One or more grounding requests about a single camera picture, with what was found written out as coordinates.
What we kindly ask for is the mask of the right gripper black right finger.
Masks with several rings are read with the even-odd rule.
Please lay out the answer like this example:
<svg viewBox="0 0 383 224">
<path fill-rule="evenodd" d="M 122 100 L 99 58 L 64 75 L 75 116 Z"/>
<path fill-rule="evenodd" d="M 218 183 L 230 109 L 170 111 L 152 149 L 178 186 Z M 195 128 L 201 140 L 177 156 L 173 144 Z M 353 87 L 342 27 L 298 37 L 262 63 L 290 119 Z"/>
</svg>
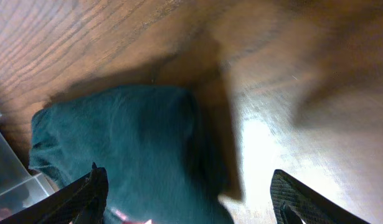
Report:
<svg viewBox="0 0 383 224">
<path fill-rule="evenodd" d="M 275 218 L 279 224 L 366 222 L 281 169 L 276 169 L 273 173 L 270 196 Z"/>
</svg>

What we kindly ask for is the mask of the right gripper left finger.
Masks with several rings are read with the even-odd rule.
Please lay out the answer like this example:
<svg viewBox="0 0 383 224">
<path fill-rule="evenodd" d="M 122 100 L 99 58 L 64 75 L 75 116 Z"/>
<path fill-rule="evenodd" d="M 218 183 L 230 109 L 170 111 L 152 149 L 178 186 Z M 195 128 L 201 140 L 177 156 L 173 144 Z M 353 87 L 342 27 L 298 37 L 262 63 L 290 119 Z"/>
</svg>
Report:
<svg viewBox="0 0 383 224">
<path fill-rule="evenodd" d="M 102 224 L 108 197 L 106 169 L 89 173 L 40 202 L 0 220 L 0 224 Z"/>
</svg>

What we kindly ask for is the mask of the pink garment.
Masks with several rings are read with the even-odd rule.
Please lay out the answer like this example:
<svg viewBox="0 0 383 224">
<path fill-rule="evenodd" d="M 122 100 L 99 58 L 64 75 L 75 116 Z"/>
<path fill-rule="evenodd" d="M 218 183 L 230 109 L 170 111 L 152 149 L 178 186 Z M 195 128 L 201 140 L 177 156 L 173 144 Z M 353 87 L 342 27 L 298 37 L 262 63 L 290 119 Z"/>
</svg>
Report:
<svg viewBox="0 0 383 224">
<path fill-rule="evenodd" d="M 114 216 L 116 216 L 117 218 L 121 220 L 122 224 L 153 224 L 152 220 L 146 220 L 141 222 L 131 220 L 127 215 L 125 215 L 124 213 L 122 213 L 116 208 L 111 208 L 110 211 L 111 213 L 114 214 Z"/>
</svg>

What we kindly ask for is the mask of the clear plastic storage container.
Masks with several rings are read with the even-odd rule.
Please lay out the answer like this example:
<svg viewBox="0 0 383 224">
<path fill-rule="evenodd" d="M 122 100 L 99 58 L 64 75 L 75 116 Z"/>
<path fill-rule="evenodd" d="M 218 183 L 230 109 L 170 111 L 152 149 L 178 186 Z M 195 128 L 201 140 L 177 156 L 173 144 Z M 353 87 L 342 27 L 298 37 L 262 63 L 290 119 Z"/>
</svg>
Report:
<svg viewBox="0 0 383 224">
<path fill-rule="evenodd" d="M 28 173 L 0 132 L 0 221 L 54 193 L 43 174 Z"/>
</svg>

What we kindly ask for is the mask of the dark navy garment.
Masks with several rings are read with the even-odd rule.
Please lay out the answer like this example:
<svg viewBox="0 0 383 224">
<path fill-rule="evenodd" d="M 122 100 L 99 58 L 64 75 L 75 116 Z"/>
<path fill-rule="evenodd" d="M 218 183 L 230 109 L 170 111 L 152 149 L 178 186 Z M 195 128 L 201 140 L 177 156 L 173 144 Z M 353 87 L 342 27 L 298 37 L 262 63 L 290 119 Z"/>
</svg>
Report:
<svg viewBox="0 0 383 224">
<path fill-rule="evenodd" d="M 232 223 L 218 200 L 224 162 L 193 94 L 175 86 L 127 85 L 38 111 L 29 168 L 60 187 L 93 164 L 108 176 L 105 223 Z"/>
</svg>

